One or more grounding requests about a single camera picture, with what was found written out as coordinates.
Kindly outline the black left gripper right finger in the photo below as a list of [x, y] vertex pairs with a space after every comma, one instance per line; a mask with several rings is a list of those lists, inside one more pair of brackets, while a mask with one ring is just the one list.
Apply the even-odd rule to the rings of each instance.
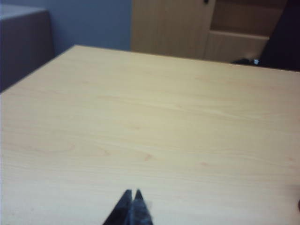
[[143, 199], [141, 191], [138, 189], [130, 209], [131, 225], [153, 225], [148, 207]]

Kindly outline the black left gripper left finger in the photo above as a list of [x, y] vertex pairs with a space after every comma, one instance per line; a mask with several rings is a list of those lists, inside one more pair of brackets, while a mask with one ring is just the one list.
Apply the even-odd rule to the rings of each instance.
[[118, 200], [103, 225], [127, 225], [131, 204], [132, 190], [127, 189]]

